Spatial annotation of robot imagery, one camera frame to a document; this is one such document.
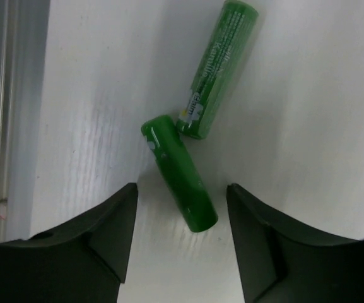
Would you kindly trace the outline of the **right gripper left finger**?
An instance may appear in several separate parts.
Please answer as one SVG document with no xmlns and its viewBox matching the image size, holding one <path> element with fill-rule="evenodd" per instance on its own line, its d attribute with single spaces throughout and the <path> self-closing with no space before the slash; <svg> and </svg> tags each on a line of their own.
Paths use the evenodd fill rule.
<svg viewBox="0 0 364 303">
<path fill-rule="evenodd" d="M 0 302 L 117 302 L 137 203 L 129 183 L 52 229 L 0 243 Z"/>
</svg>

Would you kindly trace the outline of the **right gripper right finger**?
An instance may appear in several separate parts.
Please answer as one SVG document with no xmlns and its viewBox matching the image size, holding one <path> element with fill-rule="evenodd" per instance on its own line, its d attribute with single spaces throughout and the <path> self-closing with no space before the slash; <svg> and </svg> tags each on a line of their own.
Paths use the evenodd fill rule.
<svg viewBox="0 0 364 303">
<path fill-rule="evenodd" d="M 364 240 L 330 234 L 226 191 L 246 302 L 364 302 Z"/>
</svg>

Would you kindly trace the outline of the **green lip balm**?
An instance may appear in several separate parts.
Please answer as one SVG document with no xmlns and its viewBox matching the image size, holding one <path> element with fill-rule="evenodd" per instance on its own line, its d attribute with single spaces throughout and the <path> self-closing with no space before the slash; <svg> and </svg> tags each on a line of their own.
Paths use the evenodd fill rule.
<svg viewBox="0 0 364 303">
<path fill-rule="evenodd" d="M 225 1 L 191 85 L 176 127 L 182 134 L 207 137 L 259 14 L 243 1 Z"/>
<path fill-rule="evenodd" d="M 141 133 L 191 232 L 214 226 L 218 214 L 172 118 L 162 115 L 146 121 Z"/>
</svg>

